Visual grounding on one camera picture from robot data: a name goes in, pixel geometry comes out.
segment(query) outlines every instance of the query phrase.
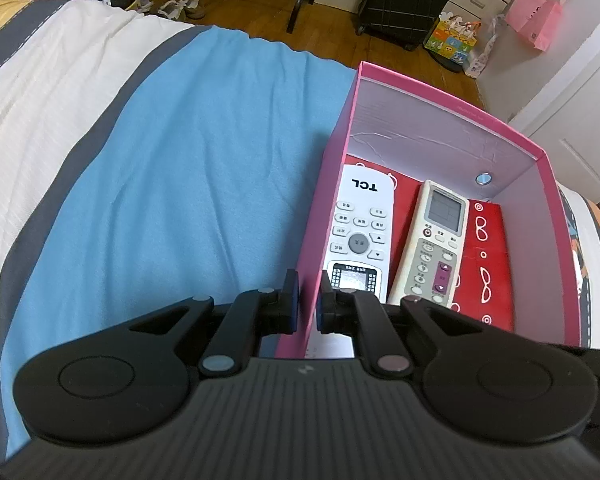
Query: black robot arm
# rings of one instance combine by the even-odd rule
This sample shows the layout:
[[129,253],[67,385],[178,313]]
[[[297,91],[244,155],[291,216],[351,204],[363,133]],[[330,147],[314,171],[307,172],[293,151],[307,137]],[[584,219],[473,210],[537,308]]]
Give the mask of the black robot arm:
[[11,479],[600,479],[600,351],[556,348],[426,300],[332,290],[356,357],[257,357],[293,333],[298,276],[195,296],[48,350],[18,373],[32,440]]

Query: pink box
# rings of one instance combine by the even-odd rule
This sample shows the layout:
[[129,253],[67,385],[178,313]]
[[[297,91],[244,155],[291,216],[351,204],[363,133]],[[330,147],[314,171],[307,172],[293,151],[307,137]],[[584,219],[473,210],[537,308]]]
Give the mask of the pink box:
[[[568,228],[544,150],[488,113],[423,82],[362,62],[324,150],[302,248],[298,331],[276,357],[302,358],[346,154],[502,208],[514,330],[536,341],[580,344]],[[493,180],[479,186],[488,172]]]

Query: air conditioner remote control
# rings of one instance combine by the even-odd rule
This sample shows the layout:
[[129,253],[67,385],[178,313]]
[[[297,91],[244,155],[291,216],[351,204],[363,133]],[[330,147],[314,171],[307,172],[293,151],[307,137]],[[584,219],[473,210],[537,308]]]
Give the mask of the air conditioner remote control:
[[323,267],[333,288],[368,290],[385,302],[394,187],[388,174],[344,165]]
[[411,295],[451,307],[468,211],[464,197],[430,180],[422,183],[389,304]]

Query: bed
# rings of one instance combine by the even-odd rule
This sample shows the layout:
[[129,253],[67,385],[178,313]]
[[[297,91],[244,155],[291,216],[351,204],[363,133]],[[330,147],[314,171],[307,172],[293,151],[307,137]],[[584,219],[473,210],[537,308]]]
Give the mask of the bed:
[[[28,439],[11,385],[30,357],[282,282],[353,77],[236,30],[0,0],[0,462]],[[600,348],[600,210],[560,190]]]

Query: tcl logo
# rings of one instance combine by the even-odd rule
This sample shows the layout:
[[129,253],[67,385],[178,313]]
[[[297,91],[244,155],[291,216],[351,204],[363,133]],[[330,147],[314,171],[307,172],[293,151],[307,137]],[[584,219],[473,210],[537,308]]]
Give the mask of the tcl logo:
[[376,189],[376,184],[369,184],[368,182],[365,182],[364,180],[356,180],[355,178],[352,178],[351,181],[355,182],[356,187],[359,187],[360,189],[368,189],[369,191],[378,191]]

